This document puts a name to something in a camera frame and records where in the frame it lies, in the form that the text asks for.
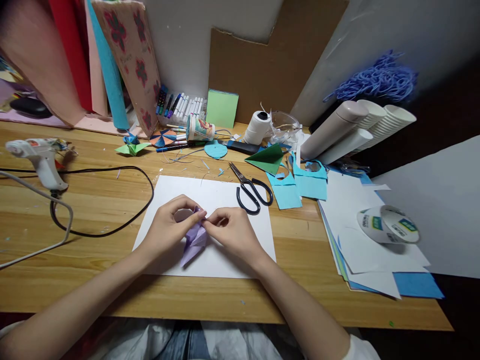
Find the paper stack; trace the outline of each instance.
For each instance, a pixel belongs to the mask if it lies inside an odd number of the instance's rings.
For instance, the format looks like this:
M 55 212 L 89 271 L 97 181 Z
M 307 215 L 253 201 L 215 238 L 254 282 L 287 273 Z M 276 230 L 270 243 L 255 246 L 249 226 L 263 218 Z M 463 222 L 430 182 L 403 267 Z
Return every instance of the paper stack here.
M 361 181 L 334 170 L 328 173 L 327 201 L 319 200 L 318 205 L 338 274 L 353 291 L 397 299 L 442 299 L 442 292 L 426 269 L 430 263 L 417 245 L 379 244 L 360 228 L 359 211 L 385 204 L 378 190 L 389 188 L 372 184 L 367 176 Z

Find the green sticky notes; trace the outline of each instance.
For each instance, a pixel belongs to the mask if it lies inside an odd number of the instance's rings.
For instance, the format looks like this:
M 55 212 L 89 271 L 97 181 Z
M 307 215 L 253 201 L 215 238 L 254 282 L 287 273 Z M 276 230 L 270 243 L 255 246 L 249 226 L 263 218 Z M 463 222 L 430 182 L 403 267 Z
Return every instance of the green sticky notes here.
M 222 128 L 233 128 L 239 95 L 208 89 L 206 121 Z
M 278 143 L 247 157 L 245 161 L 275 176 L 279 171 L 284 153 Z

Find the white thermos bottle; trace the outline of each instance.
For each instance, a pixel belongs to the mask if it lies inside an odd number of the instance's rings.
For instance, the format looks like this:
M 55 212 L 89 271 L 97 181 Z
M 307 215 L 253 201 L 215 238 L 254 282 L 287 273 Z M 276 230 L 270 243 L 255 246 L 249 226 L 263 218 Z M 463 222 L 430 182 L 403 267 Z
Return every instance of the white thermos bottle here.
M 369 111 L 355 101 L 344 101 L 303 143 L 300 156 L 303 159 L 315 159 L 335 144 L 369 114 Z

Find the purple paper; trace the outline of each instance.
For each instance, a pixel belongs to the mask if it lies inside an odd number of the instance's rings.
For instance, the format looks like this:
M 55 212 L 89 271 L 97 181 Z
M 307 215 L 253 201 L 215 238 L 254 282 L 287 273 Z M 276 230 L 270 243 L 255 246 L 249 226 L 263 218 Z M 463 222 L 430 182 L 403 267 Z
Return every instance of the purple paper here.
M 193 213 L 199 212 L 201 209 L 196 206 Z M 186 243 L 183 249 L 183 256 L 181 258 L 180 266 L 185 266 L 192 260 L 207 244 L 207 232 L 199 221 L 186 233 Z

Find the pen holder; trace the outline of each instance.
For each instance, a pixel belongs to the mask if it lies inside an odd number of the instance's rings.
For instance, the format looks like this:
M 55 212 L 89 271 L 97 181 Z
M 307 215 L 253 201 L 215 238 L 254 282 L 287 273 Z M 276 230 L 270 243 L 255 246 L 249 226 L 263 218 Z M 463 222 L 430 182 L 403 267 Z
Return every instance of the pen holder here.
M 206 140 L 211 141 L 215 136 L 215 125 L 199 118 L 191 118 L 190 115 L 186 120 L 186 139 L 187 140 Z

